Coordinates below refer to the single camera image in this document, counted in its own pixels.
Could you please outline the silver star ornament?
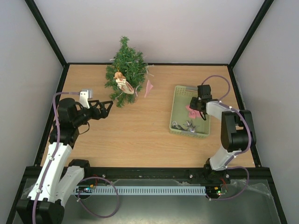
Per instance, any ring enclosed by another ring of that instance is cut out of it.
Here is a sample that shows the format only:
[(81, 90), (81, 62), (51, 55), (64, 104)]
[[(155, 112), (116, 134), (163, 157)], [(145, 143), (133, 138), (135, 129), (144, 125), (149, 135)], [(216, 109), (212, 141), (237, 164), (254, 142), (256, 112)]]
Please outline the silver star ornament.
[(184, 126), (186, 127), (186, 130), (187, 130), (187, 131), (189, 131), (188, 128), (189, 128), (189, 127), (192, 127), (192, 126), (197, 128), (197, 126), (193, 124), (193, 121), (192, 121), (192, 120), (187, 120), (187, 121), (184, 123)]

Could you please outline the brown round doll ornament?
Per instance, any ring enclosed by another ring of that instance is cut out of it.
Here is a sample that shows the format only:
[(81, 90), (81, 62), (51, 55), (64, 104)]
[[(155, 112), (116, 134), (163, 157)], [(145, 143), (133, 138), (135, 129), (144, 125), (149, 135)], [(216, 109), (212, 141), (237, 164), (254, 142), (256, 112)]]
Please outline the brown round doll ornament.
[(126, 80), (126, 77), (121, 72), (114, 74), (114, 80), (117, 83), (118, 88), (126, 94), (133, 95), (134, 89), (131, 84)]

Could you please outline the pink fabric triangle ornament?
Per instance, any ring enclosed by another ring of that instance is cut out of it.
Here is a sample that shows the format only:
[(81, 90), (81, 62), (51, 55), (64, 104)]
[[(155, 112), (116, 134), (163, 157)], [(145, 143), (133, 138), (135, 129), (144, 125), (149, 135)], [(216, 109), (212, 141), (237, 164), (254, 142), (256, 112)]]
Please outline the pink fabric triangle ornament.
[(145, 92), (145, 94), (144, 94), (144, 98), (146, 98), (148, 95), (149, 95), (149, 93), (150, 93), (150, 91), (152, 90), (152, 88), (153, 88), (153, 84), (151, 83), (151, 81), (150, 80), (148, 80), (147, 81), (147, 84), (146, 84), (146, 92)]

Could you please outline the black aluminium front rail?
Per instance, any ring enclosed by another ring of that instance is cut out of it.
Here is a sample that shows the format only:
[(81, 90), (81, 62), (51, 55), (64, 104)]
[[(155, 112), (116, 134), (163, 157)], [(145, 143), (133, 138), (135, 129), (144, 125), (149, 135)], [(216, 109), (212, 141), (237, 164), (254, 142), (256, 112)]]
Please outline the black aluminium front rail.
[[(41, 167), (26, 167), (22, 180), (38, 178)], [(246, 168), (250, 179), (271, 179), (269, 168)], [(84, 177), (104, 177), (109, 180), (118, 179), (174, 179), (192, 182), (215, 182), (220, 178), (227, 180), (243, 179), (247, 177), (243, 168), (234, 168), (224, 171), (206, 171), (204, 168), (104, 168), (91, 167)]]

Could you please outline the pink fabric bow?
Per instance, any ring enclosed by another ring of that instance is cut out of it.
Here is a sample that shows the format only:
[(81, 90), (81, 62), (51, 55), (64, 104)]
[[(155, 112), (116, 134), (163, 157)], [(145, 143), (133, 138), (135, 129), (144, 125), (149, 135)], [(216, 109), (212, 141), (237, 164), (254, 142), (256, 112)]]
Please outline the pink fabric bow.
[(202, 114), (199, 111), (191, 109), (189, 105), (186, 105), (185, 107), (188, 111), (188, 117), (189, 118), (196, 119), (196, 118), (201, 118), (202, 117)]

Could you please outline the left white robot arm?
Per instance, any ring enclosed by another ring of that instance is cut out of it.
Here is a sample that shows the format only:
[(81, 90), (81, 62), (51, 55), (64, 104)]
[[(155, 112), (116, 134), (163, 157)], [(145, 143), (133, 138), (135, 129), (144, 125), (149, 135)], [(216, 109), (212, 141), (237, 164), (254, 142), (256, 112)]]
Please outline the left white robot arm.
[(26, 199), (20, 199), (16, 209), (25, 224), (60, 224), (69, 197), (77, 184), (84, 179), (89, 161), (73, 160), (73, 165), (63, 173), (79, 136), (79, 127), (89, 120), (104, 119), (109, 115), (112, 101), (100, 102), (80, 96), (59, 101), (56, 118), (49, 137), (48, 154), (42, 170)]

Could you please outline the green perforated plastic basket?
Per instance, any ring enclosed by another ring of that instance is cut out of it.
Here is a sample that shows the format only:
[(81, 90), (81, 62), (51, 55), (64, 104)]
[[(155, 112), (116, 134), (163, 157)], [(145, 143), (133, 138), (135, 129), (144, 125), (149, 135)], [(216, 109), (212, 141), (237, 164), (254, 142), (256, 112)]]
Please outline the green perforated plastic basket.
[(197, 97), (197, 88), (177, 85), (172, 103), (170, 133), (195, 138), (210, 135), (210, 117), (203, 120), (198, 111), (190, 108), (193, 97)]

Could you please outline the small green christmas tree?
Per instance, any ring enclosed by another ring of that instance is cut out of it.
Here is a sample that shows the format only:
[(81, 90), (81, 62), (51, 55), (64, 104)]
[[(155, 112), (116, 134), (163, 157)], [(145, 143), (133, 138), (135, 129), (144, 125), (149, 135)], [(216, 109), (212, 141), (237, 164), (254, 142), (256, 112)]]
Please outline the small green christmas tree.
[(120, 38), (120, 48), (112, 64), (106, 67), (105, 74), (105, 87), (113, 90), (109, 96), (119, 108), (135, 102), (143, 88), (148, 68), (143, 53), (130, 47), (128, 42), (128, 37)]

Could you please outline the silver word ornament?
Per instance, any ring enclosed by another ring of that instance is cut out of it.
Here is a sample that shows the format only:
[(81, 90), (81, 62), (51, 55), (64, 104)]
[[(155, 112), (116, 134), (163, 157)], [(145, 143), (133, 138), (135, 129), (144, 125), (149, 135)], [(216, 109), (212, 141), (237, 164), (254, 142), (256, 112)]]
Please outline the silver word ornament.
[(172, 122), (171, 128), (172, 129), (181, 130), (181, 131), (185, 131), (185, 129), (181, 125), (179, 125), (176, 121)]

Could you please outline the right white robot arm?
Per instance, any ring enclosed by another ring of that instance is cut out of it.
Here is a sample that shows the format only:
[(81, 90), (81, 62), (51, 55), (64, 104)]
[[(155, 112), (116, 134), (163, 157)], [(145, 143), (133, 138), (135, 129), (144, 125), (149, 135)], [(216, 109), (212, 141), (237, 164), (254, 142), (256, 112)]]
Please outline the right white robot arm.
[(191, 99), (190, 108), (202, 115), (213, 116), (221, 122), (221, 146), (215, 155), (206, 161), (203, 172), (205, 180), (213, 183), (234, 158), (249, 151), (256, 144), (252, 113), (249, 110), (237, 110), (220, 100), (197, 97)]

